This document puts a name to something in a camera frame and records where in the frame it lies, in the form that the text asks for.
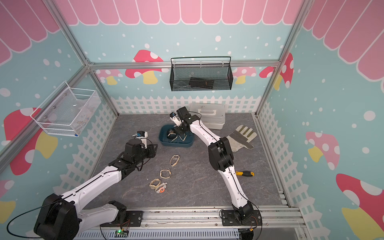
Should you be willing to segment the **black watch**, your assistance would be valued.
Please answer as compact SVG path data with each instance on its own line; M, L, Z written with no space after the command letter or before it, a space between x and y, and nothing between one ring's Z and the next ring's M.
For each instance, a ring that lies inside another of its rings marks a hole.
M167 131L167 138L168 138L168 139L173 140L173 139L175 139L175 138L177 138L177 137L178 137L178 134L176 133L175 129L169 129L169 130Z

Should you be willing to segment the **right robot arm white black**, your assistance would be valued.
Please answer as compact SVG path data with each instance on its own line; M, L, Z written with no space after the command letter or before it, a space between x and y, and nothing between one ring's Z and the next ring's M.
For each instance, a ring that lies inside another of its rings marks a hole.
M174 122L175 131L179 136L192 133L199 137L208 147L209 162L225 182L231 197L236 221L241 225L255 221L257 225L261 226L260 210L246 197L236 176L230 141L226 137L219 137L209 130L201 118L197 114L192 115L186 107L170 113L170 119Z

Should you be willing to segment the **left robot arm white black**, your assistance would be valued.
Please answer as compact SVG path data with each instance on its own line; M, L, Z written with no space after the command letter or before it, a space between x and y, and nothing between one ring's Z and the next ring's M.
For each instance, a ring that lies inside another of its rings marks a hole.
M34 239L72 240L78 233L106 223L123 228L130 222L125 205L109 201L98 208L87 210L85 207L133 171L140 171L147 161L156 156L157 148L158 145L147 138L130 139L125 150L100 173L71 191L46 197L38 208L40 212L33 229Z

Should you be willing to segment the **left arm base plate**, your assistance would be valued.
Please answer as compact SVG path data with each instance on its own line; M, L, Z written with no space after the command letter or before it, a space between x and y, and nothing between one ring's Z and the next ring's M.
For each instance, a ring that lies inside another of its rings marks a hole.
M118 213L115 220L101 224L102 227L140 227L143 220L143 211L126 211L125 214Z

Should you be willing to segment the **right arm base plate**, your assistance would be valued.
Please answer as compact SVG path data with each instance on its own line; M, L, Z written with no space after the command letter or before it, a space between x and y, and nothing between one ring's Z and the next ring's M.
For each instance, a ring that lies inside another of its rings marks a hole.
M260 227L263 224L261 213L258 210L253 210L251 216L243 221L237 219L234 210L220 210L219 216L223 226Z

